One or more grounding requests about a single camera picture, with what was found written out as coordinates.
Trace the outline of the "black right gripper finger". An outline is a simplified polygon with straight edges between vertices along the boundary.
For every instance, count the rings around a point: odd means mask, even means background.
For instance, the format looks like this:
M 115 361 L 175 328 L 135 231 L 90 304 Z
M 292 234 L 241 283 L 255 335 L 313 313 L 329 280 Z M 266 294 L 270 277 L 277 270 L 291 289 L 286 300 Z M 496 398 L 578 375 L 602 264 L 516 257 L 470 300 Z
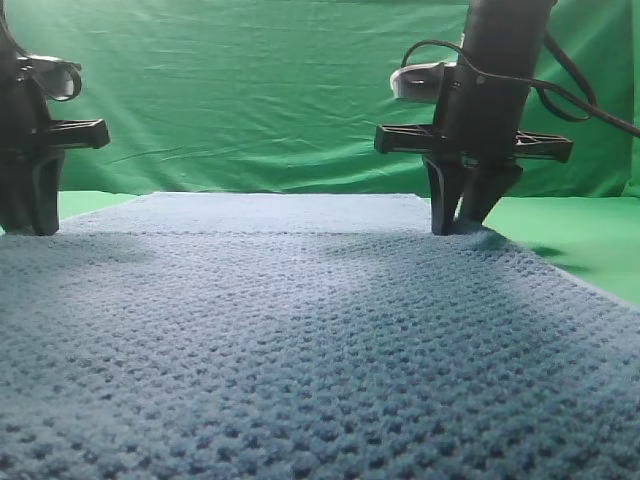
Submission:
M 52 149 L 34 167 L 32 225 L 39 236 L 53 235 L 59 229 L 58 193 L 64 161 L 64 151 Z
M 24 182 L 28 178 L 22 159 L 1 163 L 1 227 L 9 234 L 32 234 Z

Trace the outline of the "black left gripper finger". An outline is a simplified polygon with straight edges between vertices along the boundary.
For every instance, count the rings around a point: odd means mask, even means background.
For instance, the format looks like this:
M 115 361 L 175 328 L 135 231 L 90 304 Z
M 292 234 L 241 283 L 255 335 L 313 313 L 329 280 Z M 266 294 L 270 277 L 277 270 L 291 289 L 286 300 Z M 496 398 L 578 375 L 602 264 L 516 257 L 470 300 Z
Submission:
M 456 155 L 429 154 L 423 163 L 430 188 L 431 230 L 435 235 L 448 235 L 465 187 L 466 168 Z
M 517 164 L 478 166 L 469 173 L 462 196 L 460 217 L 483 223 L 500 199 L 520 180 Z

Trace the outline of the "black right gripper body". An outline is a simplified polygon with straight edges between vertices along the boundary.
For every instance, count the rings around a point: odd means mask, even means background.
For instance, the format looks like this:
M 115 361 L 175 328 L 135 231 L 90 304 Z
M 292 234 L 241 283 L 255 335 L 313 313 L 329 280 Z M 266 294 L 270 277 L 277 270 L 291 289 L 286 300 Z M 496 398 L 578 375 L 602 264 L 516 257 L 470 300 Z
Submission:
M 106 121 L 59 120 L 47 97 L 18 58 L 39 55 L 24 48 L 1 11 L 1 149 L 20 153 L 49 149 L 100 149 L 110 143 Z

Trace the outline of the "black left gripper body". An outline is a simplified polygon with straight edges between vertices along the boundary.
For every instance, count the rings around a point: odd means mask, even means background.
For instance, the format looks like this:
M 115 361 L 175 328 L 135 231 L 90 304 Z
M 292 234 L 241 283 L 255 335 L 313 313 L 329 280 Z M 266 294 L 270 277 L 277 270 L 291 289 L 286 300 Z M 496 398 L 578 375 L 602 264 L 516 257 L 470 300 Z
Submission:
M 566 162 L 570 140 L 520 128 L 552 7 L 550 1 L 471 2 L 432 123 L 380 125 L 375 150 Z

